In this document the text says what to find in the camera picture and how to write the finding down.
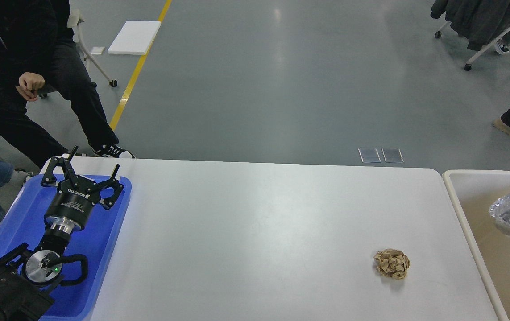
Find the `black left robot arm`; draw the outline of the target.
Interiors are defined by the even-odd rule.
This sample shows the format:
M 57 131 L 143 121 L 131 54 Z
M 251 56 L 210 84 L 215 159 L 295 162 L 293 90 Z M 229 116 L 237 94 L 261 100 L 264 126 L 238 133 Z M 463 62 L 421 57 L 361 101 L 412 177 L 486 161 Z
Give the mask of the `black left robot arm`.
M 100 290 L 131 185 L 75 172 L 54 156 L 25 184 L 0 226 L 0 321 L 84 318 Z

